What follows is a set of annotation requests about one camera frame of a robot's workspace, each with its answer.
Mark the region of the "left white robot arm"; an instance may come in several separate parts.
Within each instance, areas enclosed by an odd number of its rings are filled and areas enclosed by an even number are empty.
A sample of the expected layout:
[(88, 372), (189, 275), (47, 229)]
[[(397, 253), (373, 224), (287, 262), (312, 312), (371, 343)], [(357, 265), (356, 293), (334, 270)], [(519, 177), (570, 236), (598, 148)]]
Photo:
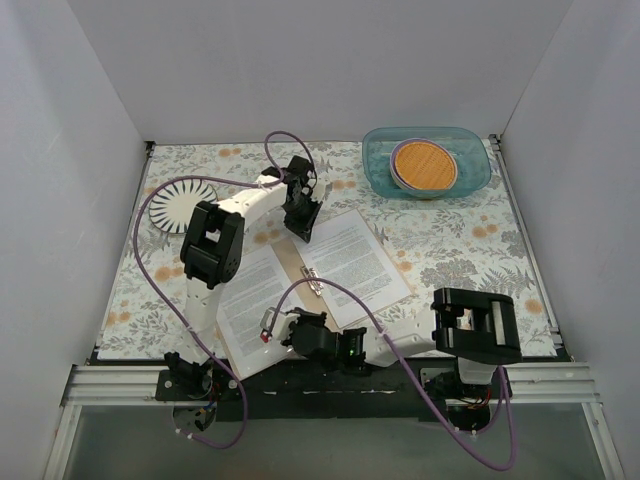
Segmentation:
[(271, 247), (245, 255), (249, 226), (276, 209), (285, 228), (309, 242), (322, 202), (312, 162), (295, 156), (262, 171), (255, 186), (192, 211), (180, 259), (187, 283), (186, 332), (164, 358), (171, 378), (193, 400), (218, 387), (212, 355), (222, 345), (232, 372), (248, 378), (287, 358), (292, 336), (320, 333), (326, 313), (292, 306), (281, 296), (286, 272)]

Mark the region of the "metal folder clip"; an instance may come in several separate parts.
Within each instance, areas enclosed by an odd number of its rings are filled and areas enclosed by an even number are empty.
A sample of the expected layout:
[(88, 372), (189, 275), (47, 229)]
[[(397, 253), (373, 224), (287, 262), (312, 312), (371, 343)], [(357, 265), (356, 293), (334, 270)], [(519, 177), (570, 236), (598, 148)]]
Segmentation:
[(301, 273), (305, 279), (309, 288), (314, 292), (317, 297), (320, 297), (323, 293), (324, 285), (318, 280), (319, 275), (314, 267), (308, 267), (303, 265), (301, 267)]

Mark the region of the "printed paper sheet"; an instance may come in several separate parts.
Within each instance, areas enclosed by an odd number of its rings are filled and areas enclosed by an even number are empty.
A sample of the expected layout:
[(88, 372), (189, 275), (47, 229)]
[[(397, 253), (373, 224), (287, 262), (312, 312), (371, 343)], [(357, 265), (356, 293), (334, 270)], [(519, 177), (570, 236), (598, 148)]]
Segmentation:
[(372, 312), (411, 294), (404, 277), (357, 210), (316, 225), (308, 243), (296, 239), (294, 245), (306, 267), (352, 292)]
[(278, 336), (260, 338), (264, 315), (276, 306), (290, 280), (273, 248), (264, 246), (241, 260), (225, 285), (217, 313), (218, 331), (237, 377), (247, 379), (292, 356)]

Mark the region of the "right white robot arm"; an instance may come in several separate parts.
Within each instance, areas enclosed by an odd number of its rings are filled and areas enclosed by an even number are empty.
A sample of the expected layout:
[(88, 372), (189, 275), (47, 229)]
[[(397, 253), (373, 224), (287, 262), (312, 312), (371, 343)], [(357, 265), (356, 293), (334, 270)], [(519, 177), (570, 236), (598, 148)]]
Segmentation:
[(285, 314), (279, 342), (328, 371), (368, 376), (400, 358), (437, 351), (456, 358), (454, 389), (475, 397), (499, 366), (522, 361), (514, 300), (502, 294), (455, 288), (433, 293), (431, 306), (386, 329), (373, 326), (334, 332), (326, 314), (295, 308)]

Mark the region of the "brown cardboard folder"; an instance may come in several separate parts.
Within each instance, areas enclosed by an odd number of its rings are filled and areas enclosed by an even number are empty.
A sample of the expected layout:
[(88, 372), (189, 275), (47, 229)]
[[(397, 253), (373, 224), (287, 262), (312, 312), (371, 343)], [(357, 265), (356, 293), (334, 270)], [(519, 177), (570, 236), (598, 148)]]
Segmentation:
[(277, 258), (284, 268), (285, 273), (290, 280), (290, 285), (303, 278), (301, 267), (304, 263), (296, 249), (296, 246), (294, 245), (294, 241), (296, 239), (297, 238), (287, 237), (269, 245), (273, 248)]

